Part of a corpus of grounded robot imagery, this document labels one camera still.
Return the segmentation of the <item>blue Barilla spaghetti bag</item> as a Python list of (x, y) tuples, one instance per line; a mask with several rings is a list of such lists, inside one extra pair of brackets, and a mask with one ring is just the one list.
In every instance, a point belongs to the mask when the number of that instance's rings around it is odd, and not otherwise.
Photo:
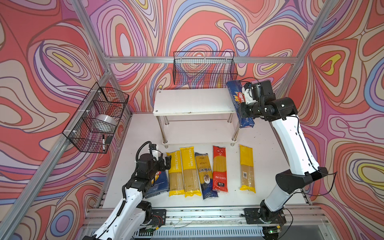
[(240, 128), (253, 128), (255, 123), (254, 120), (250, 117), (243, 118), (241, 117), (241, 103), (245, 103), (245, 96), (243, 93), (243, 86), (238, 80), (229, 81), (226, 83), (227, 89), (229, 91), (230, 97), (232, 99), (232, 102), (234, 104), (237, 117), (240, 123)]

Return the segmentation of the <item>yellow clear spaghetti bag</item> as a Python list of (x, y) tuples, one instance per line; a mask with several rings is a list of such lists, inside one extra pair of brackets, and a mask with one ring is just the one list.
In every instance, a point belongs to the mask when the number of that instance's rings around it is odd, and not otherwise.
[(253, 149), (247, 146), (240, 147), (240, 165), (241, 165), (241, 191), (250, 191), (255, 193), (255, 174)]

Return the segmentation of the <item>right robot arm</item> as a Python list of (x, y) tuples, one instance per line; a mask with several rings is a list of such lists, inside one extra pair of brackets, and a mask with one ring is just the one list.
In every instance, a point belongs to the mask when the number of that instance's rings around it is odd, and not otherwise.
[(276, 175), (276, 186), (260, 204), (258, 218), (271, 223), (297, 190), (326, 177), (329, 171), (313, 156), (294, 101), (289, 97), (278, 99), (270, 81), (245, 82), (239, 99), (242, 118), (260, 118), (269, 122), (290, 166), (289, 170)]

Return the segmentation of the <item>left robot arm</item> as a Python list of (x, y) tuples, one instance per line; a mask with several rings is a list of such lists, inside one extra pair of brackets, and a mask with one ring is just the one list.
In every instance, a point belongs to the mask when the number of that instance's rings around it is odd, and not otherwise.
[(134, 173), (122, 186), (122, 199), (102, 226), (83, 239), (129, 240), (141, 225), (151, 222), (152, 204), (143, 199), (155, 183), (156, 173), (171, 168), (171, 159), (157, 150), (137, 157)]

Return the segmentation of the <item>blue Barilla pasta box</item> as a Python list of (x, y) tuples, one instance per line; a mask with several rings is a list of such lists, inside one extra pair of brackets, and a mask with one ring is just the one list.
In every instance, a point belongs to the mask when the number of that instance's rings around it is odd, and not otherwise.
[(145, 194), (145, 198), (149, 199), (151, 197), (167, 193), (170, 191), (169, 180), (166, 171), (157, 172), (155, 175), (155, 182), (153, 186)]

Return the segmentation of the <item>white two-tier shelf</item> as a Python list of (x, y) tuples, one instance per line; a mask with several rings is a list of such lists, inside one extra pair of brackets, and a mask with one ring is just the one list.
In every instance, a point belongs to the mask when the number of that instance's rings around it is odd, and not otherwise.
[(157, 91), (153, 114), (165, 148), (237, 142), (240, 122), (226, 88)]

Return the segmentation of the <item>yellow Pastatime bag left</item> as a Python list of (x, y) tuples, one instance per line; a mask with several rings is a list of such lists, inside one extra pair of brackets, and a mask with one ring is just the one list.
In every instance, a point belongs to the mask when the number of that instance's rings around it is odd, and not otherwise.
[(175, 151), (167, 153), (168, 157), (171, 157), (171, 168), (169, 169), (169, 196), (184, 195), (184, 179), (182, 170), (182, 158), (181, 151)]

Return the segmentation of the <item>yellow pastatime bag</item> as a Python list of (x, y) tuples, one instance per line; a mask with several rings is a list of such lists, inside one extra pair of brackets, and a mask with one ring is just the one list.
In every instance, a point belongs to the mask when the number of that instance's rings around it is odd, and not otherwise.
[(194, 147), (180, 148), (183, 166), (185, 197), (201, 196)]
[(184, 195), (184, 179), (182, 170), (182, 158), (181, 151), (175, 151), (167, 153), (168, 157), (171, 157), (171, 168), (169, 169), (169, 196)]

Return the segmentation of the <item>yellow Pastatime bag right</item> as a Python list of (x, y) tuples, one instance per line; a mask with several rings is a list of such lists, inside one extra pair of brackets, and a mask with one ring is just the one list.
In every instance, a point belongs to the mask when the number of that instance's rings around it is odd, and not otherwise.
[(183, 166), (185, 197), (201, 196), (194, 147), (180, 148)]

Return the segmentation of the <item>clear blue Ankara spaghetti bag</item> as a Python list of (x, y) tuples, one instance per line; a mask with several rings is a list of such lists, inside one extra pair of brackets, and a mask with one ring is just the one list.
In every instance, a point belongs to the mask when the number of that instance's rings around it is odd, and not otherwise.
[(213, 190), (213, 171), (208, 154), (195, 153), (195, 158), (203, 199), (217, 198), (218, 193)]

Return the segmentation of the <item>silver tape roll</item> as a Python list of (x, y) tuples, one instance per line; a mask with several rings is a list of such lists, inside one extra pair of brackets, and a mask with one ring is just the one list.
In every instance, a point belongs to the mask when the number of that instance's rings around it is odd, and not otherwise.
[(96, 117), (97, 120), (100, 120), (102, 122), (105, 122), (107, 124), (111, 124), (111, 125), (114, 125), (116, 126), (118, 124), (118, 122), (116, 121), (115, 118), (109, 116), (109, 115), (105, 115), (105, 114), (99, 114), (97, 117)]

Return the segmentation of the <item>red spaghetti bag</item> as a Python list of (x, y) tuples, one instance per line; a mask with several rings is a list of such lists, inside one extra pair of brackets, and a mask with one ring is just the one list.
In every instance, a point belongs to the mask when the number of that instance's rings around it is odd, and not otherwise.
[(213, 190), (228, 192), (226, 148), (213, 146)]

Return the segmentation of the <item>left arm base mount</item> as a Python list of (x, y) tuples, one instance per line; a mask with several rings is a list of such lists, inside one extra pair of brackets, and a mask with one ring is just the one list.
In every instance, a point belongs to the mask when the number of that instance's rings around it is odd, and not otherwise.
[(166, 224), (166, 209), (154, 209), (151, 213), (151, 219), (141, 225), (141, 228), (145, 231), (155, 231)]

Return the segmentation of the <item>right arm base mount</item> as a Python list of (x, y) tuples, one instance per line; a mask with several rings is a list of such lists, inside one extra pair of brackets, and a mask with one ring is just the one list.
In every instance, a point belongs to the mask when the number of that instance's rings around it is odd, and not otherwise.
[(270, 212), (267, 207), (262, 208), (245, 208), (241, 217), (246, 219), (247, 224), (267, 224), (267, 225), (284, 225), (287, 223), (283, 210)]

